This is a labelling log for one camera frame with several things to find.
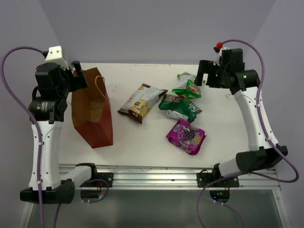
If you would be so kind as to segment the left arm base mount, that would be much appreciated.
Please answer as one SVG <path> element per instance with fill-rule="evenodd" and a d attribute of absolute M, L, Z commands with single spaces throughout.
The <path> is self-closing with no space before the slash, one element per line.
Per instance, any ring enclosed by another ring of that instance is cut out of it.
<path fill-rule="evenodd" d="M 102 187 L 106 187 L 106 184 L 101 180 L 107 182 L 109 188 L 111 188 L 113 186 L 114 174 L 112 172 L 98 172 L 95 180 L 98 181 L 94 181 L 90 183 L 90 185 L 96 187 L 98 190 L 100 190 Z"/>

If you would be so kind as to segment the dark green snack bag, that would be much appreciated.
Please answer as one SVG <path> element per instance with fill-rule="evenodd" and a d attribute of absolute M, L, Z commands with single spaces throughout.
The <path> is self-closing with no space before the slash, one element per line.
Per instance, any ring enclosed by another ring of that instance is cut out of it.
<path fill-rule="evenodd" d="M 171 119 L 182 119 L 189 123 L 194 122 L 197 115 L 202 110 L 191 100 L 183 96 L 165 94 L 158 105 L 158 108 L 165 112 L 165 115 Z"/>

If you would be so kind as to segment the green white chips bag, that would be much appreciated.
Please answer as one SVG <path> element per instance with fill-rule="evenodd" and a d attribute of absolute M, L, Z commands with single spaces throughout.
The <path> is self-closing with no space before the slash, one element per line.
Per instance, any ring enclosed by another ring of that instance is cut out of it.
<path fill-rule="evenodd" d="M 172 89 L 172 92 L 178 96 L 183 96 L 188 99 L 201 98 L 201 89 L 194 81 L 196 75 L 188 72 L 177 74 L 178 84 Z"/>

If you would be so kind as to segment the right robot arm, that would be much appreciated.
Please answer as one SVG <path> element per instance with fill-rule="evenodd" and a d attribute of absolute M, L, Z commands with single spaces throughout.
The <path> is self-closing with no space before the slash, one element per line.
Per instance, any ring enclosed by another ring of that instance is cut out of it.
<path fill-rule="evenodd" d="M 275 167 L 288 150 L 274 136 L 262 96 L 257 94 L 260 85 L 258 73 L 245 69 L 243 50 L 223 48 L 218 51 L 215 61 L 200 60 L 196 85 L 202 85 L 204 74 L 208 75 L 207 86 L 230 90 L 241 110 L 248 137 L 248 151 L 214 165 L 213 184 L 220 187 L 228 182 L 229 176 Z"/>

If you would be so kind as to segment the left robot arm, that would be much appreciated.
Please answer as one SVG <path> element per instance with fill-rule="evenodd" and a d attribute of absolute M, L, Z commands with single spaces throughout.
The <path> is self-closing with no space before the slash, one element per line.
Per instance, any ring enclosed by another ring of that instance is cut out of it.
<path fill-rule="evenodd" d="M 94 186 L 99 175 L 93 163 L 81 163 L 61 177 L 59 174 L 59 141 L 70 92 L 86 88 L 81 65 L 72 63 L 71 69 L 63 69 L 54 62 L 37 66 L 37 86 L 28 106 L 31 114 L 34 138 L 33 168 L 29 185 L 20 192 L 20 200 L 35 204 L 69 204 L 75 189 L 83 183 Z"/>

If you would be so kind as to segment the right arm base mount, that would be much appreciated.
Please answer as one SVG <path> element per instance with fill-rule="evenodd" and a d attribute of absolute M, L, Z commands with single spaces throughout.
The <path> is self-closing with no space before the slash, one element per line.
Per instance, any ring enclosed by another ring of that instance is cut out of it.
<path fill-rule="evenodd" d="M 211 188 L 238 188 L 240 187 L 238 177 L 220 177 L 217 179 L 212 172 L 208 170 L 202 170 L 196 173 L 197 186 L 199 188 L 204 188 L 208 184 L 214 182 L 210 187 Z"/>

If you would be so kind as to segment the red brown paper bag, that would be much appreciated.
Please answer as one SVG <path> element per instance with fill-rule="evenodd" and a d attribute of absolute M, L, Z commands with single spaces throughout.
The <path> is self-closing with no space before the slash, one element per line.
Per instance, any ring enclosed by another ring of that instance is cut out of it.
<path fill-rule="evenodd" d="M 91 148 L 111 146 L 113 125 L 105 78 L 96 67 L 85 70 L 84 75 L 88 87 L 71 96 L 73 126 Z"/>

